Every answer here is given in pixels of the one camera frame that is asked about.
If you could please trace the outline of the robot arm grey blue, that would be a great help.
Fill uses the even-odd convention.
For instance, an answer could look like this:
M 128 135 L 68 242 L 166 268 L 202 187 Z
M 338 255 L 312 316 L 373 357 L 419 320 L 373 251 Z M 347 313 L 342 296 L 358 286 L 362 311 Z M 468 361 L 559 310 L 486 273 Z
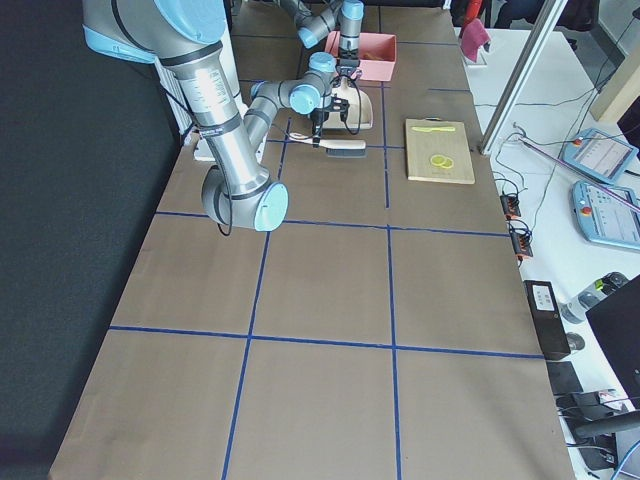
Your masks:
M 349 78 L 358 77 L 360 33 L 364 18 L 362 1 L 330 1 L 319 15 L 314 15 L 302 1 L 281 0 L 275 1 L 275 4 L 292 19 L 298 37 L 307 49 L 338 30 L 337 71 Z
M 256 152 L 279 110 L 307 115 L 329 106 L 335 58 L 316 52 L 300 79 L 256 85 L 242 113 L 237 83 L 222 61 L 227 30 L 222 2 L 85 1 L 82 7 L 85 40 L 93 51 L 137 63 L 160 62 L 178 80 L 216 161 L 202 186 L 207 215 L 228 228 L 278 228 L 288 191 L 271 179 Z

